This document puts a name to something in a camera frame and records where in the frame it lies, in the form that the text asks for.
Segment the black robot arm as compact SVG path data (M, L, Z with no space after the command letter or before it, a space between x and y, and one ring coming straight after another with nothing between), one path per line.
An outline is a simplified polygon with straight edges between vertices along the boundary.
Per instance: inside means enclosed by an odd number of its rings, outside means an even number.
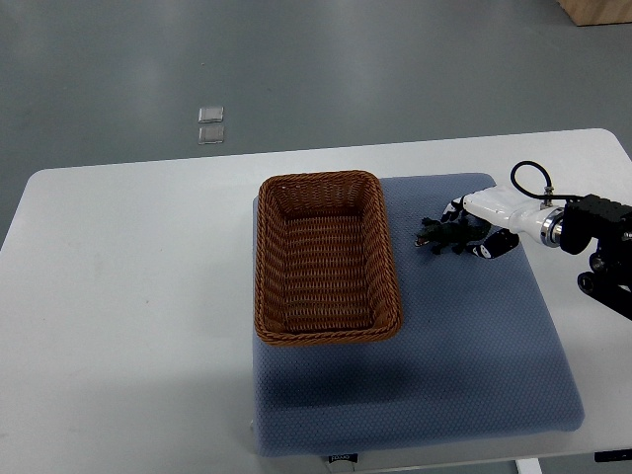
M631 206L596 195L569 200L562 218L561 249L582 253L596 241L590 269L577 277L587 296L631 317Z

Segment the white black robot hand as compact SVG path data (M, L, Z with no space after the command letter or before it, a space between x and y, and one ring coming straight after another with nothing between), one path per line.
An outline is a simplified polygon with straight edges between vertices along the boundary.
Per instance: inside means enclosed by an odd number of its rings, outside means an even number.
M468 215L496 228L481 243L466 246L468 253L486 260L514 249L521 235L549 248L561 245L564 208L554 205L551 197L528 197L513 188L494 186L452 200L440 221L451 222Z

